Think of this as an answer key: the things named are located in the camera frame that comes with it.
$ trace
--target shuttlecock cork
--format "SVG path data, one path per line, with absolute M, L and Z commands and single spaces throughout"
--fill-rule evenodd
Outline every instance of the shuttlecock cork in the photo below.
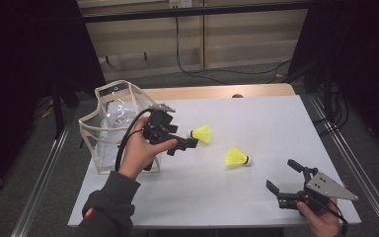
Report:
M 249 166 L 252 164 L 252 159 L 242 153 L 235 146 L 230 146 L 226 154 L 226 166 Z
M 211 128 L 210 125 L 204 125 L 200 128 L 192 130 L 189 133 L 189 136 L 192 138 L 196 138 L 202 142 L 210 143 L 211 140 Z

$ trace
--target gray carpet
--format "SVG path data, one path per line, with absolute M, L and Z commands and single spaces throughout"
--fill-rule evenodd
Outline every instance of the gray carpet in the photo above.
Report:
M 272 69 L 276 65 L 277 63 L 272 63 L 234 67 L 231 69 L 243 70 L 245 72 L 259 72 Z M 278 72 L 283 73 L 286 71 L 287 66 L 287 64 L 281 66 L 278 68 Z M 280 80 L 278 78 L 275 79 L 274 72 L 261 75 L 247 75 L 210 71 L 202 75 L 227 84 L 256 84 L 272 80 L 273 82 L 278 82 Z M 190 77 L 184 73 L 134 78 L 129 79 L 129 81 L 141 88 L 220 84 L 206 78 Z M 296 93 L 301 95 L 311 119 L 318 119 L 318 115 L 311 105 L 308 95 L 304 92 L 302 81 L 295 81 L 292 85 Z M 96 108 L 96 102 L 91 97 L 81 93 L 78 96 L 81 99 L 78 109 L 64 108 L 66 118 L 69 115 L 74 115 L 75 118 L 55 164 L 28 236 L 69 236 L 72 233 L 72 229 L 66 224 L 90 160 L 88 149 L 85 146 L 80 148 L 81 136 L 77 119 L 83 115 L 87 115 Z M 43 108 L 38 109 L 37 113 L 40 114 L 42 110 Z M 353 109 L 352 105 L 349 105 L 349 110 L 349 120 L 341 129 L 341 133 L 379 190 L 379 138 L 368 132 L 368 125 L 359 113 Z M 320 126 L 317 126 L 317 129 L 319 131 L 322 130 Z M 37 118 L 28 142 L 24 145 L 17 160 L 14 161 L 11 169 L 4 177 L 4 187 L 0 190 L 0 237 L 11 235 L 51 149 L 54 134 L 55 124 L 53 115 L 50 115 L 48 118 Z M 355 203 L 355 207 L 362 219 L 362 223 L 351 226 L 348 236 L 379 237 L 379 218 L 363 193 L 359 183 L 349 172 L 331 137 L 324 135 L 322 136 L 322 141 L 342 180 L 354 193 L 360 196 L 360 201 Z M 284 229 L 284 234 L 286 237 L 310 236 L 310 231 L 308 226 L 289 227 Z M 135 230 L 133 233 L 133 236 L 145 235 L 145 230 Z

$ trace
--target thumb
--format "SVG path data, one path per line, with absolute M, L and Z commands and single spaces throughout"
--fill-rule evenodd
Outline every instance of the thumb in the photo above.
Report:
M 297 208 L 311 223 L 317 223 L 320 221 L 319 217 L 309 208 L 309 206 L 307 206 L 306 203 L 298 201 Z
M 154 145 L 154 148 L 155 148 L 156 153 L 161 153 L 161 152 L 174 148 L 177 144 L 178 144 L 177 139 L 171 139 L 171 140 L 167 140 L 162 143 Z

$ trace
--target shuttlecock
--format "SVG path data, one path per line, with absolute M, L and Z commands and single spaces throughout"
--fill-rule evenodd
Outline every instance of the shuttlecock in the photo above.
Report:
M 192 130 L 189 133 L 190 137 L 196 138 L 200 141 L 203 141 L 205 143 L 210 143 L 211 140 L 211 128 L 210 125 L 204 125 L 200 128 L 197 128 L 195 130 Z
M 238 148 L 230 146 L 226 154 L 226 166 L 251 165 L 252 159 Z

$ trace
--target hand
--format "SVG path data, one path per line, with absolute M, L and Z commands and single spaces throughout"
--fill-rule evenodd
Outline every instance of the hand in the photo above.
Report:
M 335 204 L 337 199 L 331 197 L 329 208 L 334 212 L 338 212 Z M 326 211 L 323 215 L 317 216 L 304 202 L 297 202 L 297 208 L 310 221 L 310 228 L 316 237 L 334 237 L 340 232 L 340 224 L 338 218 Z
M 148 117 L 140 118 L 131 129 L 127 144 L 125 146 L 124 157 L 118 172 L 126 177 L 135 180 L 137 175 L 153 162 L 155 156 L 163 151 L 169 150 L 178 144 L 177 139 L 167 140 L 165 142 L 152 145 L 148 143 L 143 134 L 139 131 L 149 120 Z

